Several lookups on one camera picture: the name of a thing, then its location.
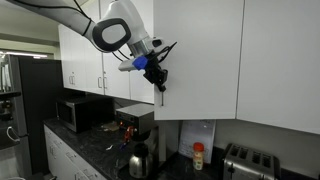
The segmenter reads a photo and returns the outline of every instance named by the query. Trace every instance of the upper cabinet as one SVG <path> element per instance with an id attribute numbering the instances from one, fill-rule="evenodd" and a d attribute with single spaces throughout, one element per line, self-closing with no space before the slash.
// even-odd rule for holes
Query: upper cabinet
<path id="1" fill-rule="evenodd" d="M 101 19 L 105 16 L 109 4 L 113 0 L 100 0 Z M 130 55 L 129 48 L 124 45 L 120 50 L 127 57 Z M 125 60 L 119 52 L 114 52 L 118 57 Z M 121 72 L 118 67 L 121 61 L 118 60 L 112 53 L 103 53 L 103 69 L 105 94 L 124 99 L 130 99 L 130 77 L 129 72 Z"/>
<path id="2" fill-rule="evenodd" d="M 86 91 L 83 37 L 59 25 L 59 39 L 65 88 Z"/>
<path id="3" fill-rule="evenodd" d="M 245 6 L 237 118 L 319 134 L 320 1 Z"/>
<path id="4" fill-rule="evenodd" d="M 104 17 L 109 4 L 113 0 L 100 0 L 101 18 Z M 132 0 L 138 9 L 149 35 L 153 37 L 153 0 Z M 121 52 L 129 58 L 131 52 L 124 45 Z M 144 71 L 121 72 L 118 67 L 120 61 L 112 53 L 103 54 L 105 94 L 114 97 L 131 99 L 141 102 L 154 103 L 153 85 L 143 77 Z"/>
<path id="5" fill-rule="evenodd" d="M 154 10 L 153 0 L 132 0 L 136 6 L 144 27 L 150 37 L 154 36 Z M 143 74 L 144 70 L 130 72 L 131 99 L 147 103 L 154 103 L 154 85 L 151 84 Z"/>
<path id="6" fill-rule="evenodd" d="M 157 120 L 235 118 L 243 5 L 243 0 L 154 2 L 155 36 L 178 42 L 161 63 L 169 74 L 163 98 L 155 91 Z"/>
<path id="7" fill-rule="evenodd" d="M 85 5 L 83 11 L 94 21 L 100 20 L 99 1 L 92 1 L 92 3 Z M 102 53 L 97 50 L 92 43 L 82 37 L 82 46 L 84 46 L 84 63 L 86 71 L 86 91 L 95 94 L 104 94 L 104 76 L 102 66 Z"/>

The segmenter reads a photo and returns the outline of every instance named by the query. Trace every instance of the kettle lid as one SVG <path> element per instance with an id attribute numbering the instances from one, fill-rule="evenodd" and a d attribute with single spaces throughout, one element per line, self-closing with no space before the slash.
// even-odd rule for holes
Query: kettle lid
<path id="1" fill-rule="evenodd" d="M 149 154 L 148 146 L 143 143 L 139 143 L 134 147 L 133 154 L 140 158 L 145 158 Z"/>

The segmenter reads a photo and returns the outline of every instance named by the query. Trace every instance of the refrigerator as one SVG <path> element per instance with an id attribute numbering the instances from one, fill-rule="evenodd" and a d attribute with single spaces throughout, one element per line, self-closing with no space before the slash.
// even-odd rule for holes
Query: refrigerator
<path id="1" fill-rule="evenodd" d="M 20 93 L 9 99 L 12 117 L 5 123 L 20 138 L 20 143 L 13 147 L 19 176 L 47 174 L 43 120 L 56 117 L 56 99 L 65 93 L 61 61 L 6 56 L 1 62 L 0 75 L 2 93 Z"/>

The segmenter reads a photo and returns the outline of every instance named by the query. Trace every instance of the condiment bottle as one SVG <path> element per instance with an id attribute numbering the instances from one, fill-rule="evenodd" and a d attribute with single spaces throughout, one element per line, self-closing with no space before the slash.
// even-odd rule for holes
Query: condiment bottle
<path id="1" fill-rule="evenodd" d="M 204 155 L 204 145 L 200 142 L 193 144 L 193 167 L 196 170 L 202 170 L 203 168 L 203 155 Z"/>

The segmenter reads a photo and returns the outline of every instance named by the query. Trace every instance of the black appliance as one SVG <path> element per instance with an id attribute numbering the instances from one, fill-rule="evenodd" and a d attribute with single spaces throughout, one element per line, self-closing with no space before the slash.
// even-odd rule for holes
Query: black appliance
<path id="1" fill-rule="evenodd" d="M 2 102 L 2 115 L 12 115 L 1 116 L 0 128 L 12 127 L 20 138 L 14 146 L 19 176 L 47 174 L 43 120 L 56 117 L 56 99 L 64 93 L 61 61 L 7 55 L 0 71 L 1 101 L 7 99 Z"/>
<path id="2" fill-rule="evenodd" d="M 80 133 L 102 122 L 114 120 L 110 97 L 87 96 L 57 101 L 57 117 L 70 130 Z"/>

